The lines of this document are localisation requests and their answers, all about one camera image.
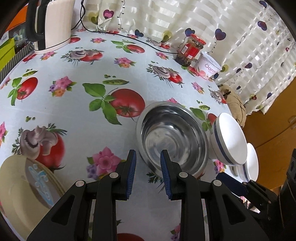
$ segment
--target blue stripe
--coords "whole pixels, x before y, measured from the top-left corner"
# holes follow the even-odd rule
[[[246,170],[245,165],[243,165],[242,168],[243,168],[243,170],[244,170],[244,176],[245,176],[245,178],[247,179],[247,181],[249,182],[250,180],[248,179],[248,176],[247,176],[247,170]]]
[[[217,129],[216,129],[216,122],[214,122],[214,133],[215,133],[215,138],[216,138],[216,141],[217,141],[217,144],[218,144],[218,147],[223,155],[223,157],[226,159],[226,161],[228,161],[230,164],[234,165],[232,163],[232,161],[228,158],[228,156],[226,155],[226,153],[224,152],[223,150],[223,147],[220,143],[220,140],[219,140],[219,137],[218,137],[218,133],[217,133]]]

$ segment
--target green pea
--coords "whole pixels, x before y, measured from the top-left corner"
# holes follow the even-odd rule
[[[30,76],[30,75],[35,74],[35,73],[37,73],[37,72],[38,72],[37,70],[33,70],[33,71],[30,71],[30,72],[28,72],[28,73],[23,74],[22,76],[23,76],[23,77]]]
[[[207,106],[207,105],[200,105],[199,108],[200,108],[201,110],[209,110],[209,109],[210,109],[210,107]]]
[[[105,85],[126,85],[129,81],[126,80],[104,80],[103,84]]]

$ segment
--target cabinet door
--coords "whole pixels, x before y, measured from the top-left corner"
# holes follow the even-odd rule
[[[256,148],[259,161],[257,182],[269,189],[283,185],[294,148],[296,148],[296,128],[288,128],[279,136]]]
[[[247,116],[243,132],[255,148],[281,134],[289,127],[289,118],[296,116],[296,80],[276,98],[267,113],[254,112]]]

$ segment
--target metal bowl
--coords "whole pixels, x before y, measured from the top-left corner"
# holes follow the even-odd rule
[[[195,177],[207,165],[207,136],[193,113],[180,104],[162,101],[149,105],[138,118],[136,135],[140,155],[159,177],[162,150],[168,151],[182,171]]]

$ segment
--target electric kettle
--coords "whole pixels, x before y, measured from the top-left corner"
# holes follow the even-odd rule
[[[26,16],[27,39],[36,54],[57,50],[70,42],[75,0],[30,0]]]

